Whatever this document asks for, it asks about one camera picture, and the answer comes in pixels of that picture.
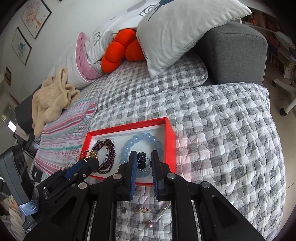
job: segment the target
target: black device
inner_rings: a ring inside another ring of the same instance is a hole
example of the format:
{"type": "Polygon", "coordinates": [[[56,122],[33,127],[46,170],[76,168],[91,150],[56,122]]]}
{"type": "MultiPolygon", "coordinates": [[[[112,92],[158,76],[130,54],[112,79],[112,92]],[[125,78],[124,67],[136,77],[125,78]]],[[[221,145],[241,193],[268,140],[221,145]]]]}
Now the black device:
{"type": "MultiPolygon", "coordinates": [[[[27,229],[24,241],[85,241],[89,233],[90,241],[115,240],[117,202],[132,200],[137,162],[137,153],[131,151],[118,173],[92,185],[83,180],[98,167],[94,158],[47,178],[37,186],[39,210],[31,215],[35,225],[27,229]]],[[[172,240],[198,240],[194,201],[202,241],[264,241],[209,182],[190,183],[171,173],[157,151],[151,153],[151,165],[155,198],[171,201],[172,240]]]]}

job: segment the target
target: floor tile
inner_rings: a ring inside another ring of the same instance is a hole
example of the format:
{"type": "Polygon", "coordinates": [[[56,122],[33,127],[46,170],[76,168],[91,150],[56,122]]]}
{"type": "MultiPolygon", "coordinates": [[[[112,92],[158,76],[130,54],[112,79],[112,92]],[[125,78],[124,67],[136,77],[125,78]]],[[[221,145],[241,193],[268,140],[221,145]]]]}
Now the floor tile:
{"type": "Polygon", "coordinates": [[[281,139],[281,146],[286,167],[286,188],[296,182],[296,114],[294,110],[287,116],[281,116],[279,110],[285,107],[289,100],[274,100],[270,102],[270,112],[276,124],[276,130],[281,139]]]}
{"type": "Polygon", "coordinates": [[[288,220],[291,212],[293,211],[296,203],[296,183],[286,189],[286,199],[285,199],[285,206],[284,206],[284,214],[281,220],[280,229],[284,226],[286,221],[288,220]]]}
{"type": "Polygon", "coordinates": [[[284,79],[271,63],[267,63],[263,86],[268,89],[270,101],[290,98],[290,94],[285,89],[280,86],[274,87],[271,85],[273,79],[279,79],[290,84],[289,79],[284,79]]]}

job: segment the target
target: gray sofa arm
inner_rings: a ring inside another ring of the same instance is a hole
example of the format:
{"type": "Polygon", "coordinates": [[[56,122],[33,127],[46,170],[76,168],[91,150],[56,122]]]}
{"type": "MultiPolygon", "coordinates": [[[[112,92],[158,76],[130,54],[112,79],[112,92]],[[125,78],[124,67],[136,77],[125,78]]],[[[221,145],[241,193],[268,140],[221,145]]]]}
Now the gray sofa arm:
{"type": "Polygon", "coordinates": [[[209,30],[194,49],[216,84],[252,82],[262,85],[267,41],[257,30],[229,22],[209,30]]]}

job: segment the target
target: white wall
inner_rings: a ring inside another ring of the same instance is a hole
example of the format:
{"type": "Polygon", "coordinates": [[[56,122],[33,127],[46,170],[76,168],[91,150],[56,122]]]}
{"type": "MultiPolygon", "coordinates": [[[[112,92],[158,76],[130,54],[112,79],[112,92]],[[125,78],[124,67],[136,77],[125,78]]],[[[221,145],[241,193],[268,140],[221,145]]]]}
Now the white wall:
{"type": "Polygon", "coordinates": [[[47,77],[54,62],[65,47],[80,32],[89,38],[99,23],[114,17],[141,0],[44,0],[52,14],[34,39],[21,20],[27,3],[20,8],[0,36],[0,72],[8,67],[12,73],[11,86],[5,84],[19,102],[28,97],[47,77]],[[32,47],[26,65],[11,47],[16,27],[32,47]]]}
{"type": "MultiPolygon", "coordinates": [[[[8,104],[11,104],[9,97],[4,93],[0,94],[0,116],[3,114],[8,104]]],[[[0,154],[14,145],[15,139],[12,135],[12,130],[0,120],[0,154]]]]}

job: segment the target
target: white pillow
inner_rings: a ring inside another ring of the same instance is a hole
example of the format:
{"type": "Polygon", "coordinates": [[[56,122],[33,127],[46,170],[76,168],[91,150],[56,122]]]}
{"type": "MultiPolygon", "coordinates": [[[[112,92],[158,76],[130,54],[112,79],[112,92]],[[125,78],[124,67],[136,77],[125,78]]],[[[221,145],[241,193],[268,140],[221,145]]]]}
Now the white pillow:
{"type": "Polygon", "coordinates": [[[237,0],[161,0],[137,28],[150,78],[174,64],[210,29],[251,13],[237,0]]]}
{"type": "Polygon", "coordinates": [[[108,45],[122,29],[136,29],[141,19],[159,2],[159,0],[143,0],[128,8],[121,14],[103,22],[92,34],[86,45],[88,61],[97,63],[105,54],[108,45]]]}
{"type": "Polygon", "coordinates": [[[67,83],[74,85],[78,90],[100,78],[104,73],[97,72],[87,62],[84,47],[86,42],[86,35],[80,33],[78,38],[70,43],[62,52],[52,67],[49,76],[57,76],[60,68],[66,67],[68,69],[67,83]]]}

